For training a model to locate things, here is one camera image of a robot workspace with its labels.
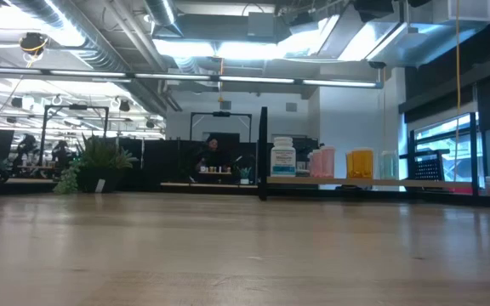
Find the green plant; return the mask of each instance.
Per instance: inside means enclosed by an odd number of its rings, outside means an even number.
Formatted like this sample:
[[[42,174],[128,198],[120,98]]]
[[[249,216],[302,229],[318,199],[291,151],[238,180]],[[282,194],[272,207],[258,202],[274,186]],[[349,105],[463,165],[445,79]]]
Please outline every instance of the green plant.
[[[78,192],[77,174],[81,170],[82,164],[82,161],[79,159],[70,162],[69,168],[61,172],[60,181],[54,187],[55,193],[68,195]]]
[[[251,172],[251,167],[241,168],[239,169],[239,175],[242,179],[248,179],[248,175]]]
[[[108,142],[97,136],[84,137],[83,167],[105,167],[124,169],[132,167],[131,162],[137,161],[131,153],[119,148],[115,143]]]

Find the yellow container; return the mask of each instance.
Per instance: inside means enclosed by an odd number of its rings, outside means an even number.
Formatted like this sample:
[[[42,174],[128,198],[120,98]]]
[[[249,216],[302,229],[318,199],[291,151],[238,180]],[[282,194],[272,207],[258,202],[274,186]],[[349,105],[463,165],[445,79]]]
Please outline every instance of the yellow container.
[[[357,149],[346,154],[348,179],[373,179],[373,150]]]

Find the white bottle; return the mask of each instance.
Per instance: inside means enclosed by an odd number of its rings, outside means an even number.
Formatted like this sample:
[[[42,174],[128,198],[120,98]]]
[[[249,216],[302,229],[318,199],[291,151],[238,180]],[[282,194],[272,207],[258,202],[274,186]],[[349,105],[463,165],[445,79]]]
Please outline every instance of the white bottle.
[[[271,149],[271,176],[296,176],[296,149],[290,137],[276,137]]]

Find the plant pot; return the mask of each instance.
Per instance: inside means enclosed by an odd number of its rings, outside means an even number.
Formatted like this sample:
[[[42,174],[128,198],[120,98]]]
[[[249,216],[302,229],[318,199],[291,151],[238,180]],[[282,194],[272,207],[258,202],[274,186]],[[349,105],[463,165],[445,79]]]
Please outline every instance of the plant pot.
[[[123,176],[123,171],[115,168],[84,167],[77,175],[78,189],[82,192],[95,192],[100,179],[104,179],[101,192],[108,193],[115,190]]]

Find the pink container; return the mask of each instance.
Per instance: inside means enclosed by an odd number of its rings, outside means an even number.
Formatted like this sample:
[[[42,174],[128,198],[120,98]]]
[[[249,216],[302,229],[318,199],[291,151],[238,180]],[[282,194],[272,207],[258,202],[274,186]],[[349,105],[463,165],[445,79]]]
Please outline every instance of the pink container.
[[[321,157],[322,157],[321,176],[323,178],[333,179],[335,155],[336,155],[336,148],[330,145],[325,145],[321,148]]]
[[[311,173],[313,178],[320,178],[322,176],[322,153],[320,150],[313,150],[311,155]]]

